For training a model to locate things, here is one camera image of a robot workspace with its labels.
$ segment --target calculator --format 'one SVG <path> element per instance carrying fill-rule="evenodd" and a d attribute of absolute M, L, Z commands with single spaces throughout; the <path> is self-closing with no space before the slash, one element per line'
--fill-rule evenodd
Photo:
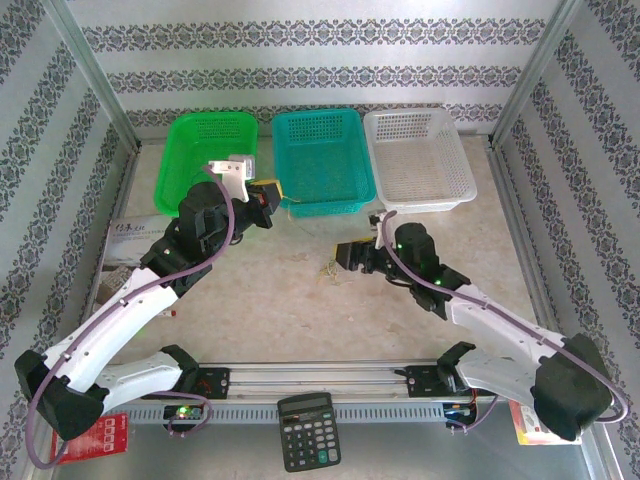
<path fill-rule="evenodd" d="M 331 394 L 307 393 L 278 402 L 284 468 L 303 472 L 340 463 Z"/>

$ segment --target tabletop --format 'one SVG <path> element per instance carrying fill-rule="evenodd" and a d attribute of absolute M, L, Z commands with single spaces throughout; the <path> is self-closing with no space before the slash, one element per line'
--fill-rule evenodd
<path fill-rule="evenodd" d="M 440 261 L 469 277 L 487 295 L 535 322 L 481 137 L 462 143 L 478 196 L 448 212 L 398 215 L 392 227 L 423 223 Z M 153 191 L 164 146 L 142 147 L 126 216 L 158 213 Z M 273 178 L 270 137 L 261 137 L 256 178 Z M 249 229 L 183 298 L 175 317 L 158 317 L 114 358 L 139 360 L 178 344 L 199 362 L 391 360 L 440 356 L 471 332 L 422 310 L 383 275 L 320 272 L 336 243 L 371 236 L 367 212 L 294 218 L 284 209 L 273 228 Z"/>

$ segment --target basket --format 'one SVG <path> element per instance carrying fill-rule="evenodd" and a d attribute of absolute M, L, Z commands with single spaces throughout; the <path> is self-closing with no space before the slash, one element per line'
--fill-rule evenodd
<path fill-rule="evenodd" d="M 469 161 L 447 111 L 371 112 L 364 129 L 378 197 L 387 210 L 439 212 L 476 197 Z"/>
<path fill-rule="evenodd" d="M 276 177 L 292 215 L 355 213 L 376 196 L 360 115 L 353 109 L 273 119 Z"/>
<path fill-rule="evenodd" d="M 202 167 L 231 154 L 256 154 L 258 122 L 243 112 L 189 113 L 176 119 L 162 156 L 154 201 L 165 215 L 178 216 L 189 188 L 212 179 Z"/>

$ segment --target patterned wallpaper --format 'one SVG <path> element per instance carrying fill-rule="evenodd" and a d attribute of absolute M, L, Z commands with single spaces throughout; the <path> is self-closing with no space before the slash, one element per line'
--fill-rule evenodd
<path fill-rule="evenodd" d="M 608 428 L 625 478 L 640 478 L 638 34 L 632 2 L 585 2 L 499 146 L 562 329 L 594 339 L 630 400 Z"/>
<path fill-rule="evenodd" d="M 129 155 L 38 1 L 0 6 L 0 479 L 26 465 L 13 370 L 84 313 Z"/>
<path fill-rule="evenodd" d="M 108 3 L 69 6 L 137 134 L 160 138 L 181 112 L 243 110 L 268 133 L 328 105 L 442 105 L 490 133 L 558 2 Z"/>

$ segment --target red label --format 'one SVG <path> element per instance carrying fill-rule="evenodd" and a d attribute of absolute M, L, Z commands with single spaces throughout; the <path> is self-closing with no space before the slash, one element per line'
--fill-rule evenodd
<path fill-rule="evenodd" d="M 129 418 L 126 413 L 100 417 L 93 427 L 67 444 L 67 451 L 58 465 L 124 453 L 127 451 L 128 440 Z M 51 460 L 55 458 L 61 445 L 62 439 L 54 431 Z"/>

